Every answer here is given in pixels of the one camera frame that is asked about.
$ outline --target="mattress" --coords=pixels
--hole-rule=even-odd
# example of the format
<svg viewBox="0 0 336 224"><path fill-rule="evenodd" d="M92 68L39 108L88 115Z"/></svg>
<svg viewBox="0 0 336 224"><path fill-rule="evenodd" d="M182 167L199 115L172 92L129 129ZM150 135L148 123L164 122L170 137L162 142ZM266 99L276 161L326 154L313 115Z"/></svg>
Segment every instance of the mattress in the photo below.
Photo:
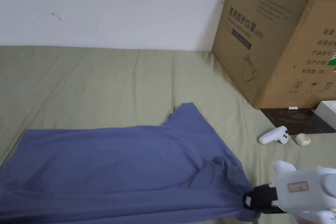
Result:
<svg viewBox="0 0 336 224"><path fill-rule="evenodd" d="M159 125L181 103L194 102L253 185L271 182L273 160L336 168L335 134L311 135L306 147L294 139L259 144L257 138L274 126L208 52L2 46L0 88L0 164L25 129ZM295 220L273 214L262 215L259 223Z"/></svg>

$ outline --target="white game controller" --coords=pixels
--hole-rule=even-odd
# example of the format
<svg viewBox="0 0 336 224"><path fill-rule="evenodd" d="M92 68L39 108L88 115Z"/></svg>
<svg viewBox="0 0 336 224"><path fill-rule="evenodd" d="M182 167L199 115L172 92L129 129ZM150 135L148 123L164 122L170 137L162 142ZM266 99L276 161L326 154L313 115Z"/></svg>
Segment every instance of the white game controller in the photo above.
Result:
<svg viewBox="0 0 336 224"><path fill-rule="evenodd" d="M267 132L266 134L262 135L258 141L261 144L266 144L272 141L280 141L282 144L288 142L288 130L285 126L280 126L274 130Z"/></svg>

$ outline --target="cardboard box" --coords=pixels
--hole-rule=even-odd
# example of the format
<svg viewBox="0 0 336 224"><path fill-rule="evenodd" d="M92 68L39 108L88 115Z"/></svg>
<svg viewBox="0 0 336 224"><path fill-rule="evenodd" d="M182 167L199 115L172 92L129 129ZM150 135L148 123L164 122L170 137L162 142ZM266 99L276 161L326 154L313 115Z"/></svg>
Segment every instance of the cardboard box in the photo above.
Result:
<svg viewBox="0 0 336 224"><path fill-rule="evenodd" d="M256 109L336 100L336 0L225 0L212 51Z"/></svg>

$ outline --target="wrinkled sheet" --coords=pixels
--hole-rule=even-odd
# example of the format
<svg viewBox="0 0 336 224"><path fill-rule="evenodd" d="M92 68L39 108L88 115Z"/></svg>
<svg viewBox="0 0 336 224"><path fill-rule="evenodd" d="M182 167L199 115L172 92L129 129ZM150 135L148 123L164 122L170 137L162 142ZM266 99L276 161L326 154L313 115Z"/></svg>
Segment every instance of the wrinkled sheet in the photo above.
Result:
<svg viewBox="0 0 336 224"><path fill-rule="evenodd" d="M257 138L274 126L211 53L27 46L0 47L0 163L25 129L157 126L183 102L194 102L254 186L271 181L277 159L298 169L336 168L335 134L310 135L306 147L293 137L260 145ZM259 223L295 220L272 214Z"/></svg>
<svg viewBox="0 0 336 224"><path fill-rule="evenodd" d="M2 223L254 221L240 161L193 103L160 126L26 130L0 169Z"/></svg>

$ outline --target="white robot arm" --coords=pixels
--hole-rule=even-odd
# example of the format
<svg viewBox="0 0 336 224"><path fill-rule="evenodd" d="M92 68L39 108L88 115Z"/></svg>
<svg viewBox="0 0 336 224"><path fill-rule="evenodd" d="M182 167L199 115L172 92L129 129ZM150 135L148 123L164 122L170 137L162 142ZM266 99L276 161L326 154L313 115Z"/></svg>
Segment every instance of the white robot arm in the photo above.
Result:
<svg viewBox="0 0 336 224"><path fill-rule="evenodd" d="M277 177L244 195L244 207L263 213L292 213L295 219L336 224L336 169L313 167L296 170L275 161Z"/></svg>

